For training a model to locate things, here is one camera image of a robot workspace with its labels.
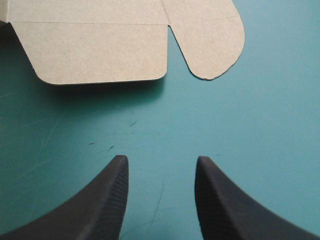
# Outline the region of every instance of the die-cut cardboard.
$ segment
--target die-cut cardboard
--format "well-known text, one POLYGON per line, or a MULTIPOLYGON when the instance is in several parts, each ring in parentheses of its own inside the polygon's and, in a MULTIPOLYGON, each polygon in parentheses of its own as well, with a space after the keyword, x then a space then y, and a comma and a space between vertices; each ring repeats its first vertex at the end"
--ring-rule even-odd
POLYGON ((168 26, 200 79, 225 73, 245 42, 232 0, 0 0, 0 21, 54 85, 160 79, 168 26))

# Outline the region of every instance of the dark mark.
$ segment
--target dark mark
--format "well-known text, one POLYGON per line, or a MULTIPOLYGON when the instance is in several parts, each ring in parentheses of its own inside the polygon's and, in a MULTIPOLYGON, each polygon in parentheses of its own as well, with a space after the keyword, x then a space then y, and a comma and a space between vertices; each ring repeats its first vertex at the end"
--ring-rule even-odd
POLYGON ((108 151, 107 151, 107 153, 111 150, 111 149, 113 149, 115 146, 111 146, 109 149, 108 149, 108 151))
POLYGON ((129 127, 132 127, 133 125, 135 125, 137 123, 137 121, 134 121, 134 123, 132 123, 129 127))

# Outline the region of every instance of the textured rubber edge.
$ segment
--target textured rubber edge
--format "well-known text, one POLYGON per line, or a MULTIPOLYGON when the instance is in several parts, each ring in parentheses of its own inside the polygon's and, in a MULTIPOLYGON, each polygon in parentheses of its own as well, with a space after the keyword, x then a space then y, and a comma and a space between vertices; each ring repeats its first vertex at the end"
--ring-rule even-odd
POLYGON ((252 199, 206 156, 198 158, 195 201, 205 240, 320 240, 252 199))
POLYGON ((67 202, 0 240, 118 240, 128 188, 128 159, 116 156, 67 202))

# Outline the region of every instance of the teal cutting mat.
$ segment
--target teal cutting mat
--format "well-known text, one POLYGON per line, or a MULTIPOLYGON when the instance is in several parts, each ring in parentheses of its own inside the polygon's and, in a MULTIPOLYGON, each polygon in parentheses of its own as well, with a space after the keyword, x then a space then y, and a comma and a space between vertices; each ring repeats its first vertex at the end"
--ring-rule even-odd
POLYGON ((169 29, 164 79, 54 87, 37 79, 10 26, 1 28, 0 234, 57 207, 124 154, 122 240, 202 239, 199 155, 320 235, 320 1, 234 3, 245 47, 214 81, 189 72, 169 29))

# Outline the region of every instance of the cardboard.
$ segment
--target cardboard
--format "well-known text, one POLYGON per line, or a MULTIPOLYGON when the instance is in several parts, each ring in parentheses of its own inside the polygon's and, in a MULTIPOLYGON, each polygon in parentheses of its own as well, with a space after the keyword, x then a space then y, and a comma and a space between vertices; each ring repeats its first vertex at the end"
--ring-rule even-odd
POLYGON ((0 0, 40 79, 55 84, 156 80, 167 71, 168 26, 190 71, 211 80, 245 42, 231 0, 0 0))

